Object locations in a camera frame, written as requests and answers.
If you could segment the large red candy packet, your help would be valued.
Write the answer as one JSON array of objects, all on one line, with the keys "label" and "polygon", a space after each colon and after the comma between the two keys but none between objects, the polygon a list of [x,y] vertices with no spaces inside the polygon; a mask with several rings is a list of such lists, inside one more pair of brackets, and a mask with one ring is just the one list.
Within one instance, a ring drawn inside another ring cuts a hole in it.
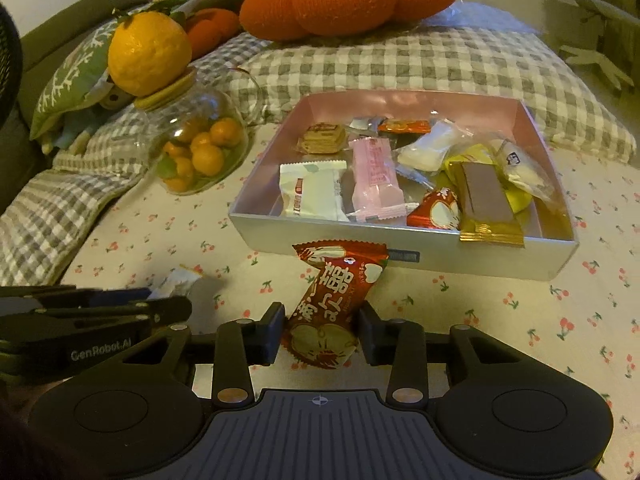
[{"label": "large red candy packet", "polygon": [[286,322],[283,344],[295,359],[335,370],[357,348],[352,315],[387,266],[384,244],[317,240],[296,244],[297,257],[318,270]]}]

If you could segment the long gold snack bar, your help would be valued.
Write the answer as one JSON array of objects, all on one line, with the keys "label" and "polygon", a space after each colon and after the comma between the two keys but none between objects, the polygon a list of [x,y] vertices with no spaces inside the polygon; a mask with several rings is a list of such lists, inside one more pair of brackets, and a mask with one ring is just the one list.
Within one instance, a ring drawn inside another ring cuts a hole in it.
[{"label": "long gold snack bar", "polygon": [[460,240],[523,247],[523,230],[495,167],[479,162],[453,162],[450,170],[458,191]]}]

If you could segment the clear barcode cake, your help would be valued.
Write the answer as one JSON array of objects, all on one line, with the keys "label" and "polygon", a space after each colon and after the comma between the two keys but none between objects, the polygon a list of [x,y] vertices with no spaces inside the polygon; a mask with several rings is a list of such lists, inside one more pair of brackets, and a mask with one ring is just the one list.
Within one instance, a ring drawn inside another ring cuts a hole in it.
[{"label": "clear barcode cake", "polygon": [[396,162],[402,166],[424,172],[437,172],[450,150],[465,141],[469,141],[474,133],[461,128],[448,119],[434,123],[430,133],[395,152]]}]

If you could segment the clear white cake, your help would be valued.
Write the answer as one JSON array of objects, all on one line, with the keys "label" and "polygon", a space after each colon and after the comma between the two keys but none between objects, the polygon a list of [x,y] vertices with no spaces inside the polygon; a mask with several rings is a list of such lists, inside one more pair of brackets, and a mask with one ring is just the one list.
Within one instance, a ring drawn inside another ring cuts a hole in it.
[{"label": "clear white cake", "polygon": [[548,174],[522,148],[508,139],[488,141],[502,174],[520,190],[551,204],[555,188]]}]

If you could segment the orange biscuit snack packet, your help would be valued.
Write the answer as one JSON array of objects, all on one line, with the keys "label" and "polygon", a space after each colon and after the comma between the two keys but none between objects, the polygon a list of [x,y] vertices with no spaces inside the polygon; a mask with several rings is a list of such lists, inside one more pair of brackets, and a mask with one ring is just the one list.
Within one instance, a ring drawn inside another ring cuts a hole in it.
[{"label": "orange biscuit snack packet", "polygon": [[379,134],[393,134],[403,136],[404,134],[427,134],[431,132],[431,123],[428,120],[417,119],[393,119],[385,118],[378,124]]}]

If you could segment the yellow beef-flavour pastry packet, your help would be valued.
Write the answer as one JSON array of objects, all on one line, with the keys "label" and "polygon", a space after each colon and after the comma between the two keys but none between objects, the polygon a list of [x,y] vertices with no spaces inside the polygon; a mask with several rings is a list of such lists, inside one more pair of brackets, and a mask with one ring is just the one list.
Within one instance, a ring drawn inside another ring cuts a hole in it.
[{"label": "yellow beef-flavour pastry packet", "polygon": [[297,149],[308,155],[332,155],[344,148],[346,129],[342,125],[320,122],[310,126],[298,139]]}]

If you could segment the silver foil snack packet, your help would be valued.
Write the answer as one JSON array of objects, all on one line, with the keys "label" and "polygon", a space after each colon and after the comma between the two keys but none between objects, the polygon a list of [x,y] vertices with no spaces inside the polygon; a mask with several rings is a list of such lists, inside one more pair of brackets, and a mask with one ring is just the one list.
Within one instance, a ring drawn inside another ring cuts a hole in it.
[{"label": "silver foil snack packet", "polygon": [[364,136],[377,136],[378,128],[386,121],[384,116],[355,117],[349,124],[350,130]]}]

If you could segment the white jam biscuit packet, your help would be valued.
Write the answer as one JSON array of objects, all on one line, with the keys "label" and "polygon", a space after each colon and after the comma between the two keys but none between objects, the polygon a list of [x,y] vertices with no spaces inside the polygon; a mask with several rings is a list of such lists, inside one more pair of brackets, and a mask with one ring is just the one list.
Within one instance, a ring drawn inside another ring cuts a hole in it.
[{"label": "white jam biscuit packet", "polygon": [[203,274],[193,269],[179,266],[172,270],[163,281],[154,287],[149,296],[149,300],[165,299],[172,296],[186,296],[192,286],[201,278]]}]

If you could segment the grey checked quilt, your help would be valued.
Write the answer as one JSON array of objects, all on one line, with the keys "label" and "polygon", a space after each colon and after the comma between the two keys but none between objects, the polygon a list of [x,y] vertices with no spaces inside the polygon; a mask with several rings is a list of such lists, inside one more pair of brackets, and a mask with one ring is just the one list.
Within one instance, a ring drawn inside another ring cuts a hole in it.
[{"label": "grey checked quilt", "polygon": [[[536,35],[485,27],[414,26],[369,37],[280,46],[241,34],[196,64],[198,76],[280,122],[307,94],[406,89],[504,96],[523,102],[544,138],[618,162],[637,142]],[[65,270],[105,205],[143,174],[149,123],[133,107],[108,118],[78,156],[61,153],[1,217],[1,281],[47,285]]]}]

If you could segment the small red candy packet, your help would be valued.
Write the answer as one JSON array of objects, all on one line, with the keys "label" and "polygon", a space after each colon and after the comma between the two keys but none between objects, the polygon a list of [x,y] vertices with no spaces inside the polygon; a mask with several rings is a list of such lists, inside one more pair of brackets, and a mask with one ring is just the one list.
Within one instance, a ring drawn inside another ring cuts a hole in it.
[{"label": "small red candy packet", "polygon": [[455,231],[459,223],[458,199],[451,188],[426,193],[420,205],[407,217],[407,226],[421,229]]}]

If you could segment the pink wrapped snack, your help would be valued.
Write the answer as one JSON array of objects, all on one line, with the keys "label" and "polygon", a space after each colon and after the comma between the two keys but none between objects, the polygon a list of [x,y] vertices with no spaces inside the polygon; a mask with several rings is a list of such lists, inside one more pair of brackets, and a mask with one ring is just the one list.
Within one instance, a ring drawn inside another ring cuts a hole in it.
[{"label": "pink wrapped snack", "polygon": [[358,223],[406,226],[411,207],[401,189],[390,140],[365,136],[349,142],[352,151],[352,212],[347,217]]}]

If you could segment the white snack packet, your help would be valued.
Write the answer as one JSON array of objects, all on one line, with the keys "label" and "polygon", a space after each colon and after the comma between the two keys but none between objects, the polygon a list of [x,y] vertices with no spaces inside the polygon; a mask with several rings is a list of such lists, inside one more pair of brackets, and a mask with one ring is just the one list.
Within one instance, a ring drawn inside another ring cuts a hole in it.
[{"label": "white snack packet", "polygon": [[282,216],[347,221],[342,177],[347,162],[341,159],[282,164],[279,188]]}]

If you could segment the glass jar with kumquats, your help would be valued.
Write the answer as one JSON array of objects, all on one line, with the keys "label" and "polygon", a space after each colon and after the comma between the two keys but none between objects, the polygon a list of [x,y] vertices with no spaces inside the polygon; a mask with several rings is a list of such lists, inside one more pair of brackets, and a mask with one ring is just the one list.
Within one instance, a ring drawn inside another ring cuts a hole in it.
[{"label": "glass jar with kumquats", "polygon": [[192,66],[168,86],[134,100],[146,121],[143,145],[163,188],[191,195],[224,180],[250,146],[248,128],[260,115],[262,96],[243,113],[238,98],[198,80]]}]

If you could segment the yellow snack packet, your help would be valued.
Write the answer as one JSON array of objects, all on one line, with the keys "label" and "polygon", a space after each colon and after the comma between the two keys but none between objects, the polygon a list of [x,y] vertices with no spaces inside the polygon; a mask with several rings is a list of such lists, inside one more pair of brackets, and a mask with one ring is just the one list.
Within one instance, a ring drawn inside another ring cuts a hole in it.
[{"label": "yellow snack packet", "polygon": [[454,162],[477,162],[478,164],[494,166],[500,185],[504,194],[506,194],[506,199],[514,214],[519,214],[524,211],[533,200],[533,196],[520,190],[503,177],[501,171],[498,169],[494,153],[483,143],[462,143],[450,148],[442,161],[440,169],[445,171],[447,178],[451,182],[454,182],[454,176],[451,170],[451,165]]}]

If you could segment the cherry print tablecloth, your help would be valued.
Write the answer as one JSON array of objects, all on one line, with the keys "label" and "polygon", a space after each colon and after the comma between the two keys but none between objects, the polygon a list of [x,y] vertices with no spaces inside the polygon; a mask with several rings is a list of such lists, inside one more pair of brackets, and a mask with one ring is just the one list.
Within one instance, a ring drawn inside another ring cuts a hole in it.
[{"label": "cherry print tablecloth", "polygon": [[[259,318],[279,301],[294,308],[314,269],[294,255],[250,249],[228,210],[274,135],[257,129],[247,160],[221,184],[191,196],[146,178],[111,207],[64,274],[64,282],[104,289],[156,287],[185,266],[206,278],[208,330]],[[639,474],[639,171],[554,150],[579,246],[550,281],[387,269],[370,291],[384,318],[408,318],[431,332],[479,328],[596,390],[615,429],[600,473]]]}]

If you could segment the green snowflake pillow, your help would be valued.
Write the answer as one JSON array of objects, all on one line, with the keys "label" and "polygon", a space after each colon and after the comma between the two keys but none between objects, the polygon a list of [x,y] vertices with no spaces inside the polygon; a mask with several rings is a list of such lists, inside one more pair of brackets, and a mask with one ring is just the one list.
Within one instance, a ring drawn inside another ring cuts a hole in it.
[{"label": "green snowflake pillow", "polygon": [[199,2],[158,0],[140,9],[117,10],[111,21],[99,26],[82,40],[53,73],[38,98],[29,137],[32,140],[41,138],[55,127],[64,114],[99,103],[113,87],[117,87],[108,74],[107,53],[118,21],[123,16],[156,11],[169,15],[182,26],[182,21],[175,17],[184,18]]}]

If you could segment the large yellow citrus fruit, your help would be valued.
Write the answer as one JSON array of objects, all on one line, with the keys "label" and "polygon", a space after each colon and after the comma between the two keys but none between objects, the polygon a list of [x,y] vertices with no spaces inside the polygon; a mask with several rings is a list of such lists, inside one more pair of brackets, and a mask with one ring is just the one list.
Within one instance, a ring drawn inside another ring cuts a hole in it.
[{"label": "large yellow citrus fruit", "polygon": [[107,53],[111,80],[135,98],[165,88],[191,61],[191,44],[182,26],[156,11],[123,16]]}]

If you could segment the small orange pumpkin cushion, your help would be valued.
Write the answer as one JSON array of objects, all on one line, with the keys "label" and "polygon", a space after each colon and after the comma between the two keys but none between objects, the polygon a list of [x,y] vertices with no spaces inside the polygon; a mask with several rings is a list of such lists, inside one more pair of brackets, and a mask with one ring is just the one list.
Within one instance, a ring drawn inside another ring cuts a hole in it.
[{"label": "small orange pumpkin cushion", "polygon": [[240,29],[238,14],[230,10],[209,8],[196,12],[186,20],[192,60],[209,54],[236,36]]}]

